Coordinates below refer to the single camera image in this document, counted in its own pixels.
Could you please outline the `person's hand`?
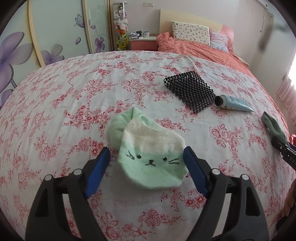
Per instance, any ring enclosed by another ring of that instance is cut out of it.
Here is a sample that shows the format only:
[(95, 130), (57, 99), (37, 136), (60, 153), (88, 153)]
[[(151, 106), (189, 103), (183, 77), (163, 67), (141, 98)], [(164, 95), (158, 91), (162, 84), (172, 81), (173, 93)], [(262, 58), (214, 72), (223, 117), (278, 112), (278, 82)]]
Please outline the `person's hand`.
[(294, 191), (295, 191), (295, 186), (292, 185), (288, 191), (288, 195), (285, 199), (285, 204), (283, 206), (283, 209), (280, 212), (281, 217), (288, 216), (290, 213), (290, 210), (294, 206), (295, 204)]

